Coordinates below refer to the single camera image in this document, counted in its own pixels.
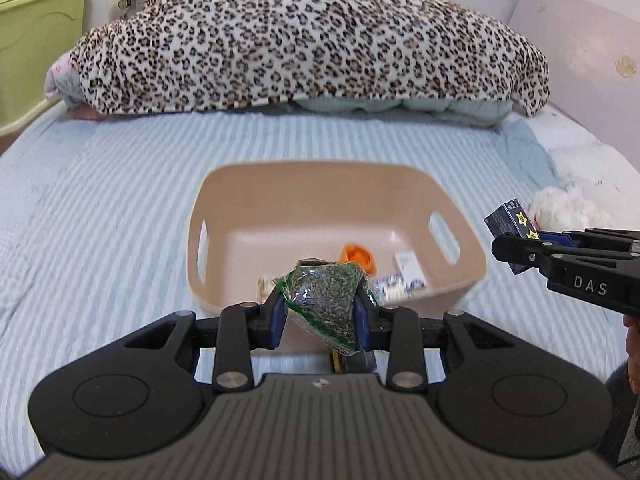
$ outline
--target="gray ribbed panel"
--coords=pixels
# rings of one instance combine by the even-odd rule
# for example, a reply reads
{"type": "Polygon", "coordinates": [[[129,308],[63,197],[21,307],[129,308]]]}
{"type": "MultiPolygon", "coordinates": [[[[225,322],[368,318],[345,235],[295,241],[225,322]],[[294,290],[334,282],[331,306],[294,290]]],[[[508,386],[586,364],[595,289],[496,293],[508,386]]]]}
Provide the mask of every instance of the gray ribbed panel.
{"type": "Polygon", "coordinates": [[[528,462],[476,449],[424,398],[393,394],[373,375],[268,376],[218,398],[192,433],[123,462],[51,456],[24,480],[613,480],[594,454],[528,462]]]}

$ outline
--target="beige plastic basket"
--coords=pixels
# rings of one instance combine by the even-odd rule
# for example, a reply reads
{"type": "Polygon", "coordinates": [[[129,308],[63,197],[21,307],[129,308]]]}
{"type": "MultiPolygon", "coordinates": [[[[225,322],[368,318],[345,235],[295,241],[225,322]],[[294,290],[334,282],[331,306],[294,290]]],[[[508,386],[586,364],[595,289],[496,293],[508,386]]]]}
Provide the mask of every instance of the beige plastic basket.
{"type": "MultiPolygon", "coordinates": [[[[304,258],[336,260],[347,242],[371,251],[377,276],[396,272],[396,252],[414,250],[428,287],[403,305],[423,317],[454,308],[486,272],[471,227],[429,175],[387,164],[305,161],[225,166],[205,177],[191,211],[187,280],[201,306],[219,314],[256,301],[261,276],[286,274],[304,258]],[[453,263],[430,231],[435,213],[460,247],[453,263]]],[[[287,321],[281,351],[319,348],[319,340],[287,321]]]]}

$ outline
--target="human hand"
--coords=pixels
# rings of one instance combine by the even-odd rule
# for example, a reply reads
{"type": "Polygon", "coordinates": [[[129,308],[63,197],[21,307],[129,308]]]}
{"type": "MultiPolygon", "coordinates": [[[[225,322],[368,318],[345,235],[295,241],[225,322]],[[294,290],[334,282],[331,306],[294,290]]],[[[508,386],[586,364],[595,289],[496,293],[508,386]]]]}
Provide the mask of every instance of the human hand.
{"type": "Polygon", "coordinates": [[[622,323],[628,327],[626,333],[626,371],[629,374],[629,385],[635,395],[640,394],[640,322],[637,318],[625,315],[622,323]]]}

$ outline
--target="white pillow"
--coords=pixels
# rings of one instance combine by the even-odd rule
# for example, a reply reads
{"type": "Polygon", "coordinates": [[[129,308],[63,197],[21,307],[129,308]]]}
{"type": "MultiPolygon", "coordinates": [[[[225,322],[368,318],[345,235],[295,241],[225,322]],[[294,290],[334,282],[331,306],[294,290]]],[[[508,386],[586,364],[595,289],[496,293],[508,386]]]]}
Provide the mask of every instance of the white pillow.
{"type": "Polygon", "coordinates": [[[535,116],[525,118],[518,112],[511,112],[507,121],[523,119],[533,130],[543,148],[556,150],[569,146],[593,146],[598,139],[589,130],[564,115],[560,110],[547,105],[535,116]]]}
{"type": "Polygon", "coordinates": [[[582,195],[609,212],[617,229],[640,230],[640,173],[608,144],[550,150],[561,186],[579,187],[582,195]]]}

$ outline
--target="white fluffy plush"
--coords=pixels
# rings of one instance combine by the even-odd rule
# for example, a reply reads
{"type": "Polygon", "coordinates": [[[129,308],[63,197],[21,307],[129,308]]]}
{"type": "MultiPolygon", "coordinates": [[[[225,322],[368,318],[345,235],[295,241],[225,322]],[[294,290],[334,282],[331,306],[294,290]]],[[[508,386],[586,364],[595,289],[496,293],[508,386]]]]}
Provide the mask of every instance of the white fluffy plush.
{"type": "Polygon", "coordinates": [[[615,228],[606,211],[582,196],[582,190],[546,187],[533,196],[529,216],[542,231],[581,231],[586,228],[615,228]]]}

